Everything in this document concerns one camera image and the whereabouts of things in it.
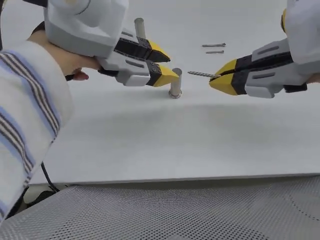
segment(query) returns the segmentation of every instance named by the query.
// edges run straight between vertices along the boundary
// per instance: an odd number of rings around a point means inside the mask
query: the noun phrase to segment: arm
[[[0,52],[0,222],[72,114],[61,67],[31,41]]]

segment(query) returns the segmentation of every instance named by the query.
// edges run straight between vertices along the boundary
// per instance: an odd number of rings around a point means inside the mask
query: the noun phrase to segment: screw
[[[188,74],[212,78],[212,79],[217,79],[217,78],[221,77],[221,75],[219,75],[219,74],[209,74],[209,73],[203,73],[203,72],[198,72],[198,71],[188,71]]]
[[[227,44],[224,43],[219,43],[219,44],[204,44],[202,45],[203,48],[216,48],[216,47],[225,47]]]
[[[206,51],[205,52],[206,54],[224,54],[225,53],[225,51]]]

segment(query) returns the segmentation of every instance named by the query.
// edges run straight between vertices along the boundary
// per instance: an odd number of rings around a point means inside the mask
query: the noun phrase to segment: metal cylinder
[[[138,17],[134,20],[135,34],[137,37],[146,38],[145,21],[143,18]]]
[[[174,68],[172,69],[172,71],[179,76],[179,79],[176,81],[173,81],[170,84],[169,96],[172,99],[178,99],[182,95],[182,91],[181,91],[182,70],[180,68]]]

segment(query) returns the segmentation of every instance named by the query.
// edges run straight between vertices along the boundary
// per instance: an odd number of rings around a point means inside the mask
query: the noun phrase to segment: metal rod
[[[169,96],[172,99],[178,99],[182,95],[182,91],[181,91],[182,70],[180,68],[174,68],[172,69],[172,71],[179,76],[179,79],[171,83]]]
[[[203,72],[197,72],[197,71],[188,71],[188,74],[201,76],[201,77],[207,77],[211,79],[217,79],[220,78],[221,75],[219,74],[209,74],[209,73],[203,73]]]
[[[146,31],[145,31],[145,21],[143,18],[138,17],[134,20],[134,27],[135,27],[135,34],[139,38],[146,38]]]
[[[225,51],[206,51],[205,52],[206,54],[224,54],[225,53]]]
[[[224,43],[219,43],[219,44],[204,44],[202,45],[203,48],[216,48],[216,47],[225,47],[227,44]]]

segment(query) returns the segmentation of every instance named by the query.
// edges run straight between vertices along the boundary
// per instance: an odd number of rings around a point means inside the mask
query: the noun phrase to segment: finger
[[[89,76],[86,73],[84,73],[83,71],[75,73],[74,78],[73,78],[73,80],[75,80],[75,81],[83,81],[83,80],[88,80],[88,79],[89,79]]]
[[[316,73],[312,75],[306,83],[307,84],[320,83],[320,73]]]

